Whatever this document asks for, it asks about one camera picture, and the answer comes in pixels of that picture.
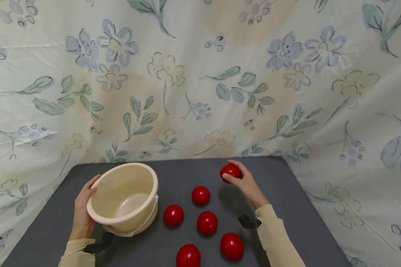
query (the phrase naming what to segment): fabric backdrop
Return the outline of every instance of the fabric backdrop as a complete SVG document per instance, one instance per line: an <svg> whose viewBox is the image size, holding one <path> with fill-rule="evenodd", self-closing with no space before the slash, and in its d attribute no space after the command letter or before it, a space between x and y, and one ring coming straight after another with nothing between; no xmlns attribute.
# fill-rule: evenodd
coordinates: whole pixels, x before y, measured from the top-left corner
<svg viewBox="0 0 401 267"><path fill-rule="evenodd" d="M401 0L0 0L0 264L77 164L263 155L401 266Z"/></svg>

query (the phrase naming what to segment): beige sleeve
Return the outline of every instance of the beige sleeve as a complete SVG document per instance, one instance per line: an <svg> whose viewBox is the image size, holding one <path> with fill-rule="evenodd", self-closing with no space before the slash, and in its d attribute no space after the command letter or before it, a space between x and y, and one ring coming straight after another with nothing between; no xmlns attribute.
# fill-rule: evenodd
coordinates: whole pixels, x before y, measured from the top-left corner
<svg viewBox="0 0 401 267"><path fill-rule="evenodd" d="M270 265L273 267L306 267L291 243L283 221L276 216L272 205L268 204L258 208L255 216L262 222L257 228L257 234Z"/></svg>
<svg viewBox="0 0 401 267"><path fill-rule="evenodd" d="M70 240L58 267L95 267L95 254L83 252L95 239L84 238Z"/></svg>

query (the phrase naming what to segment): gray table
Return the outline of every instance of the gray table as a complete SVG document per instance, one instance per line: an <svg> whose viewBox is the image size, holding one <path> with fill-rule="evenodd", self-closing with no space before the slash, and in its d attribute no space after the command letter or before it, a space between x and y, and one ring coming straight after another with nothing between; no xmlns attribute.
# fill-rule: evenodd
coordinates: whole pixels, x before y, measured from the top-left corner
<svg viewBox="0 0 401 267"><path fill-rule="evenodd" d="M291 241L307 267L349 267L350 264L316 209L305 195L287 163L279 157L238 158L252 172L265 196L282 218ZM225 159L189 159L148 161L159 178L159 212L153 224L133 238L115 237L113 244L97 255L97 267L173 267L179 248L195 244L202 255L202 266L269 266L255 230L242 228L237 217L254 216L241 193L223 183L220 169ZM3 267L56 267L71 230L74 199L82 186L96 174L118 164L75 166L28 228ZM192 189L206 186L211 200L205 207L192 204ZM176 203L184 209L183 224L170 230L162 220L164 209ZM196 231L198 215L206 210L216 214L218 229L206 238ZM245 243L245 254L239 262L228 262L220 254L224 233L235 232ZM94 230L99 240L101 226Z"/></svg>

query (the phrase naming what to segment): red ball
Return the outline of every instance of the red ball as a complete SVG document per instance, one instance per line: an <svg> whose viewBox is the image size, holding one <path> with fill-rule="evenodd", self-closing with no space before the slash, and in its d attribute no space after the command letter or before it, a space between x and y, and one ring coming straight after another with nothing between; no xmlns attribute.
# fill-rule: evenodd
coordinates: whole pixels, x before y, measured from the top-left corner
<svg viewBox="0 0 401 267"><path fill-rule="evenodd" d="M227 163L226 165L223 166L223 168L221 168L220 177L221 177L221 179L223 179L223 182L229 184L230 182L226 181L226 179L223 178L223 174L230 174L233 177L239 178L241 171L238 168L238 166L236 166L234 164L230 164L230 163Z"/></svg>
<svg viewBox="0 0 401 267"><path fill-rule="evenodd" d="M201 234L210 235L217 231L218 220L211 211L204 211L198 217L197 227Z"/></svg>
<svg viewBox="0 0 401 267"><path fill-rule="evenodd" d="M176 267L199 267L201 253L195 245L183 245L176 254Z"/></svg>
<svg viewBox="0 0 401 267"><path fill-rule="evenodd" d="M239 261L244 255L244 244L235 233L226 233L223 235L220 249L223 255L231 261Z"/></svg>
<svg viewBox="0 0 401 267"><path fill-rule="evenodd" d="M183 219L184 211L176 204L169 205L163 212L163 221L169 227L176 227L180 225Z"/></svg>
<svg viewBox="0 0 401 267"><path fill-rule="evenodd" d="M205 205L209 202L211 194L205 186L196 186L192 191L193 202L197 205Z"/></svg>

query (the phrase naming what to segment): plastic bucket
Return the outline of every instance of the plastic bucket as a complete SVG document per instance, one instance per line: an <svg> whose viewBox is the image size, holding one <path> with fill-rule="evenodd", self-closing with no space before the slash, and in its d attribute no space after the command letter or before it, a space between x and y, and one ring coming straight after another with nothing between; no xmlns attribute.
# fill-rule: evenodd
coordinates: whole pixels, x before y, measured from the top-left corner
<svg viewBox="0 0 401 267"><path fill-rule="evenodd" d="M98 190L88 200L88 214L116 235L139 234L156 218L158 185L157 175L149 166L119 165L93 184Z"/></svg>

